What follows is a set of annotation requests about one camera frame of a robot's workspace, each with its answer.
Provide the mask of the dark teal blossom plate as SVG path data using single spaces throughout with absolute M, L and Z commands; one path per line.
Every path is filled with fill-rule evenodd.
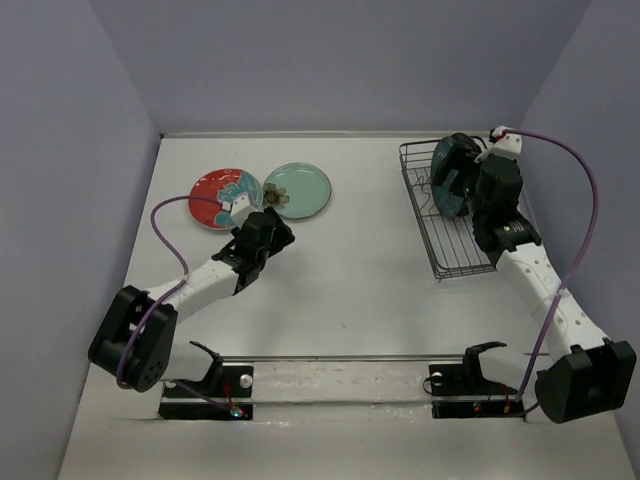
M 447 174 L 442 174 L 443 165 L 446 155 L 451 150 L 453 145 L 453 139 L 451 137 L 445 137 L 441 139 L 432 154 L 431 167 L 430 167 L 430 180 L 432 196 L 435 202 L 435 206 L 439 213 L 446 218 L 456 218 L 463 216 L 451 216 L 451 210 L 447 207 L 447 200 L 449 194 L 447 192 Z

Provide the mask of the mint green flower plate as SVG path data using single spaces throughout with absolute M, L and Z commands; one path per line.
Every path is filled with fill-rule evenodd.
M 263 183 L 263 205 L 289 220 L 305 220 L 319 214 L 329 205 L 331 197 L 328 176 L 309 163 L 281 165 Z

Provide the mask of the grey rimmed cream plate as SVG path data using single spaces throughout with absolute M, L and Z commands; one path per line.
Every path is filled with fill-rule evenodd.
M 451 138 L 455 140 L 457 143 L 465 145 L 465 149 L 468 152 L 468 156 L 474 162 L 476 162 L 477 157 L 483 152 L 482 148 L 476 142 L 476 140 L 465 133 L 456 132 L 451 135 Z

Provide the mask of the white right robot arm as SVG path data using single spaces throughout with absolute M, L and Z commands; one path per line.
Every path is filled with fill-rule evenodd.
M 449 187 L 464 199 L 475 243 L 514 288 L 540 331 L 530 354 L 502 342 L 466 349 L 462 384 L 482 392 L 492 384 L 532 395 L 546 417 L 561 424 L 623 406 L 637 355 L 613 341 L 568 290 L 569 278 L 552 266 L 540 234 L 520 213 L 522 140 L 512 131 L 486 150 L 454 138 L 432 174 L 456 173 Z

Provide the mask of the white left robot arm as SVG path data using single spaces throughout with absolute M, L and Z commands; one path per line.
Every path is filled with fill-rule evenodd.
M 195 392 L 209 395 L 221 383 L 215 352 L 192 341 L 206 360 L 179 353 L 174 344 L 178 324 L 212 303 L 232 297 L 256 281 L 267 260 L 295 241 L 291 228 L 268 207 L 252 212 L 233 239 L 201 267 L 168 284 L 142 290 L 121 288 L 113 298 L 89 349 L 89 361 L 110 373 L 119 387 L 139 393 L 178 369 L 184 359 L 184 380 Z

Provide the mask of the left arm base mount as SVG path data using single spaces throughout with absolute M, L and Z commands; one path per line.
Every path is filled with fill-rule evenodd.
M 251 421 L 254 366 L 230 363 L 213 385 L 180 380 L 162 387 L 157 414 L 163 420 Z

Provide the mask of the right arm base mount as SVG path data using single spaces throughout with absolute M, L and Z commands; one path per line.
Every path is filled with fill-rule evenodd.
M 432 399 L 435 419 L 507 418 L 525 411 L 515 389 L 476 378 L 461 363 L 430 365 L 422 388 Z

